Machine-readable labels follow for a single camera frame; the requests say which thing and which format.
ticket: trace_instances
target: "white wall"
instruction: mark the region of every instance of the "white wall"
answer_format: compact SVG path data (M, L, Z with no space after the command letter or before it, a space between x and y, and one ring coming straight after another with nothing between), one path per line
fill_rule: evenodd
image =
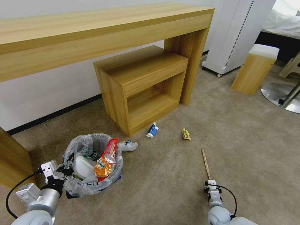
M215 8L210 32L204 49L205 51L209 49L223 1L224 0L173 1ZM159 2L165 1L9 0L0 1L0 19L69 13ZM163 47L163 41L158 41L154 44ZM93 62L120 53L129 52L137 48L0 83L0 126L7 131L100 94Z

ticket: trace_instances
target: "metal pole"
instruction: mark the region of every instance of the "metal pole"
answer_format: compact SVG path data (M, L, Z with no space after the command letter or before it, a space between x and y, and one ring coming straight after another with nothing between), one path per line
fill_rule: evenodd
M300 82L289 92L285 100L283 101L282 107L285 108L288 104L300 94Z

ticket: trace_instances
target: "orange snack package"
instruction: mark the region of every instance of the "orange snack package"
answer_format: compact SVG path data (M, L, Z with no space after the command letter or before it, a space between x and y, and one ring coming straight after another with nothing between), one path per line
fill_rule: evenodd
M113 163L109 163L105 157L101 157L97 160L97 164L94 167L94 173L97 177L107 177L114 169Z
M105 178L113 171L116 164L114 155L117 149L117 143L118 138L109 140L105 151L97 160L97 164L94 167L94 173L98 178Z

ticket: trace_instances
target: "snack bag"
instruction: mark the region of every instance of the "snack bag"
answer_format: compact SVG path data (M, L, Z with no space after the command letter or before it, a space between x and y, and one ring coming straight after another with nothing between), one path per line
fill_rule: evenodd
M115 163L110 163L107 157L101 157L97 160L97 164L94 167L94 173L97 177L105 178L111 174L115 168Z
M104 155L107 154L107 153L114 157L115 152L116 152L116 148L117 148L118 140L119 140L119 138L114 138L114 139L109 140L105 151L101 155L101 158L103 158Z

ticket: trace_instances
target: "wooden stool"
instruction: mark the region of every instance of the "wooden stool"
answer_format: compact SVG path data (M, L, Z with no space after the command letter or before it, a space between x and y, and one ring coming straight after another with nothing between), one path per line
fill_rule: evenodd
M279 75L285 78L292 72L300 74L300 67L298 66L299 64L300 64L300 52L298 52L297 55L284 66L284 68L279 73Z
M178 107L188 58L157 46L94 62L106 112L133 135Z
M231 89L253 95L277 59L279 49L255 44L235 78Z

